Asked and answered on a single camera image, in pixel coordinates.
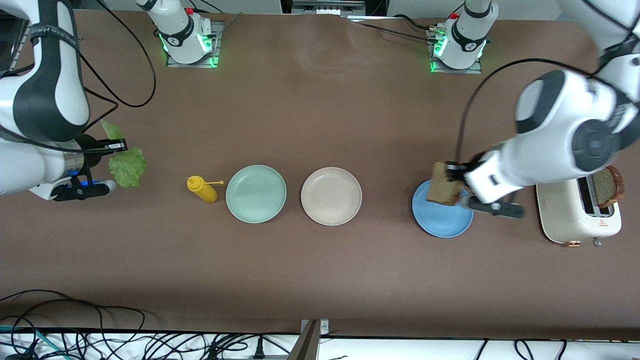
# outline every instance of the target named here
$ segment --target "yellow squeeze bottle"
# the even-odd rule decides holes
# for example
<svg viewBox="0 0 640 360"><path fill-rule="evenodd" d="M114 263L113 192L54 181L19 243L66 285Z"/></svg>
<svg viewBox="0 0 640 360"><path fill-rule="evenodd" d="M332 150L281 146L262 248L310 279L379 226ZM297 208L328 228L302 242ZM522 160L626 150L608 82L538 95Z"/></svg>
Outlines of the yellow squeeze bottle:
<svg viewBox="0 0 640 360"><path fill-rule="evenodd" d="M207 183L200 176L190 176L187 179L187 188L194 194L198 195L206 202L215 202L218 200L218 192L210 184L224 185L224 181L216 181L215 183Z"/></svg>

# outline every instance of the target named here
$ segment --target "lettuce leaf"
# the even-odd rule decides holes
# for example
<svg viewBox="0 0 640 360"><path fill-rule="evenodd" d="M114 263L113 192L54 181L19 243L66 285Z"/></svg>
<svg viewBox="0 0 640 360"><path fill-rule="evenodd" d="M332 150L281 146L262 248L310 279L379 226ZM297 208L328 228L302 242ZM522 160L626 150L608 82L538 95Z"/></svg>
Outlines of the lettuce leaf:
<svg viewBox="0 0 640 360"><path fill-rule="evenodd" d="M139 147L119 152L109 159L109 172L123 188L140 186L140 177L146 169L147 161Z"/></svg>
<svg viewBox="0 0 640 360"><path fill-rule="evenodd" d="M106 120L100 120L100 123L102 124L102 128L104 129L104 132L107 133L107 137L109 139L116 140L116 139L123 138L119 127L113 125L112 123Z"/></svg>

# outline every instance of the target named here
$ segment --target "table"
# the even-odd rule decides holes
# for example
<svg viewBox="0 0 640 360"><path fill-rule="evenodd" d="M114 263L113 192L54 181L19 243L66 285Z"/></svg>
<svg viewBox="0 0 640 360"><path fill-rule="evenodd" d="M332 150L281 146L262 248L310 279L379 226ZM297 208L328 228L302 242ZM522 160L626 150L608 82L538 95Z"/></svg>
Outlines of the table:
<svg viewBox="0 0 640 360"><path fill-rule="evenodd" d="M624 226L602 248L548 241L531 189L519 197L526 219L476 214L464 235L434 238L414 222L411 196L435 160L452 159L462 107L483 76L431 74L418 40L332 15L241 15L217 69L168 69L147 15L119 14L150 49L158 89L148 106L108 120L142 147L147 173L139 188L84 202L0 199L2 294L50 288L140 307L157 315L148 329L295 332L301 318L329 318L336 334L360 336L640 335L638 145L616 161ZM150 72L133 39L105 12L76 16L93 66L122 97L144 100ZM403 20L375 24L420 35ZM596 65L594 45L571 22L498 21L491 36L485 75L527 57ZM465 157L513 136L518 94L550 69L519 65L486 86ZM88 71L84 81L106 94ZM107 108L91 106L93 116ZM98 178L109 177L106 164ZM192 175L228 181L252 164L278 170L289 189L265 224L236 220L223 192L208 204L185 186ZM349 170L364 193L357 217L338 227L314 223L300 204L305 178L327 166ZM41 314L41 325L97 326L77 306ZM136 324L123 315L105 326Z"/></svg>

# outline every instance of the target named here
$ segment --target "toast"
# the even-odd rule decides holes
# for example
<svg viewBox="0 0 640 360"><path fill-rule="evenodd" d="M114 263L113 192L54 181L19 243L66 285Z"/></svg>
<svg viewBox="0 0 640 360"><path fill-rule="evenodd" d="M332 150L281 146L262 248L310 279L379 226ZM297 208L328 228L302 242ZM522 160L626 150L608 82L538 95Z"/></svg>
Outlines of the toast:
<svg viewBox="0 0 640 360"><path fill-rule="evenodd" d="M458 202L462 191L461 181L449 181L447 178L447 163L436 161L431 174L431 188L427 200L438 204L452 206Z"/></svg>
<svg viewBox="0 0 640 360"><path fill-rule="evenodd" d="M608 166L591 177L599 208L608 208L625 196L625 185L618 169Z"/></svg>

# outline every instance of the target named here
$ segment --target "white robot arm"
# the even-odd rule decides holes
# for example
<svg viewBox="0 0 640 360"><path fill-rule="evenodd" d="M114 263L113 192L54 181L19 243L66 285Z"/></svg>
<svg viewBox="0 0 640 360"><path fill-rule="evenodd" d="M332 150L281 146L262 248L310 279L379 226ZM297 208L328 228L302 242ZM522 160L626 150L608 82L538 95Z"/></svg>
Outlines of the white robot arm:
<svg viewBox="0 0 640 360"><path fill-rule="evenodd" d="M0 195L24 190L47 200L106 195L115 183L93 181L88 168L109 151L84 152L121 151L126 144L82 134L89 105L71 5L67 0L0 0L0 8L30 21L34 56L26 74L0 74ZM79 174L89 184L82 186Z"/></svg>
<svg viewBox="0 0 640 360"><path fill-rule="evenodd" d="M180 0L135 0L149 14L167 53L177 62L190 64L212 51L211 20L193 9L185 10Z"/></svg>
<svg viewBox="0 0 640 360"><path fill-rule="evenodd" d="M438 24L445 28L446 43L433 55L452 69L467 69L476 62L486 36L498 17L498 5L492 0L465 0L457 19Z"/></svg>
<svg viewBox="0 0 640 360"><path fill-rule="evenodd" d="M640 137L639 3L561 0L560 5L600 49L601 80L568 70L542 75L520 94L515 137L469 163L449 165L449 175L464 180L481 203L525 186L594 174Z"/></svg>

